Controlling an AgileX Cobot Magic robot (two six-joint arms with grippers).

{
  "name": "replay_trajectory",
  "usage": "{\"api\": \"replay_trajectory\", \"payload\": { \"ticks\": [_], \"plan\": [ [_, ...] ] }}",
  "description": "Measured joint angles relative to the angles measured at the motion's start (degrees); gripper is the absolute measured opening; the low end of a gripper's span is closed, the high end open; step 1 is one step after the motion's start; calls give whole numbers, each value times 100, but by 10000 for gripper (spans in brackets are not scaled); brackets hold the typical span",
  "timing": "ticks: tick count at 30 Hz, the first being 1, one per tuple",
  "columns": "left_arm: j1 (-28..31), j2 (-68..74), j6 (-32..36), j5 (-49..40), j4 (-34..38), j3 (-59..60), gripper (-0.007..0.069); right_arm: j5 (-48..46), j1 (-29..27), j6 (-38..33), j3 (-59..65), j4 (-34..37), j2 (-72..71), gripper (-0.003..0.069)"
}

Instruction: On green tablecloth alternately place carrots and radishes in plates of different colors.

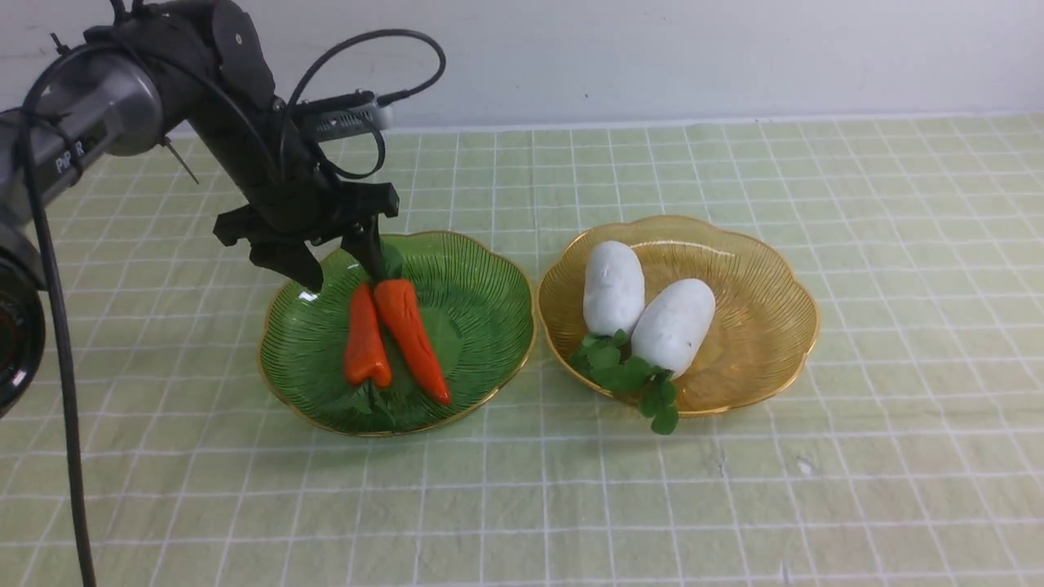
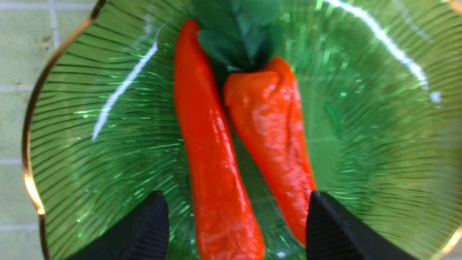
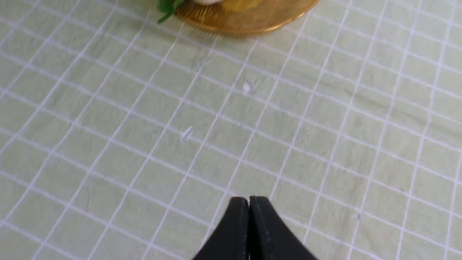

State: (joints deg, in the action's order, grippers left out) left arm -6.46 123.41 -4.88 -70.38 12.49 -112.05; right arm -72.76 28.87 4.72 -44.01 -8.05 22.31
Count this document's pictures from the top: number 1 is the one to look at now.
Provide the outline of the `viewer left gripper black finger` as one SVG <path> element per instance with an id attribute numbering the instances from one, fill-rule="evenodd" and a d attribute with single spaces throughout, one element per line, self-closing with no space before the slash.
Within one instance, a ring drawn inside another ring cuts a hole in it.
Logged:
<path id="1" fill-rule="evenodd" d="M 302 242 L 252 244 L 250 262 L 264 271 L 279 272 L 311 294 L 319 294 L 323 289 L 323 267 L 310 249 Z"/>

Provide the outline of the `black gripper body, viewer left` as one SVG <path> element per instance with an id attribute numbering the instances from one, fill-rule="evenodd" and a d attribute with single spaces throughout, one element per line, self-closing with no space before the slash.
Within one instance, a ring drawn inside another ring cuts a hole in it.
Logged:
<path id="1" fill-rule="evenodd" d="M 390 183 L 340 170 L 321 149 L 324 123 L 336 137 L 371 133 L 378 152 L 384 138 L 372 119 L 356 113 L 359 98 L 290 104 L 272 98 L 261 108 L 239 98 L 208 98 L 195 108 L 195 130 L 246 203 L 217 216 L 221 244 L 247 241 L 256 249 L 305 249 L 375 233 L 379 217 L 396 217 L 401 198 Z"/>

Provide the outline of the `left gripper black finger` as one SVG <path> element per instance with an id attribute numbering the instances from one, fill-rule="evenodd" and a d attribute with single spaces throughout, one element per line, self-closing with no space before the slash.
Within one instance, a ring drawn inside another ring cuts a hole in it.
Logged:
<path id="1" fill-rule="evenodd" d="M 365 217 L 361 222 L 351 224 L 340 241 L 340 249 L 351 255 L 366 272 L 370 282 L 378 283 L 387 279 L 387 264 L 379 234 L 379 219 Z"/>

